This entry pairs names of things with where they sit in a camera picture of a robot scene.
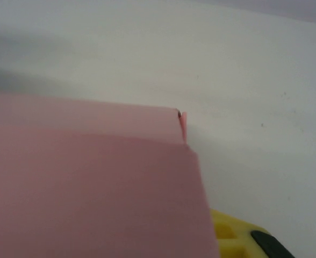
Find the white table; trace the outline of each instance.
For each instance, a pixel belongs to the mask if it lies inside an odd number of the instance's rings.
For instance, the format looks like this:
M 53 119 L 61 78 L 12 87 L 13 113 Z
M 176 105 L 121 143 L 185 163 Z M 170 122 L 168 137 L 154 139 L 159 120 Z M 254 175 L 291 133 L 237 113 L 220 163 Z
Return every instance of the white table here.
M 71 44 L 2 68 L 187 111 L 210 205 L 316 257 L 316 24 L 187 0 L 0 0 L 0 22 Z

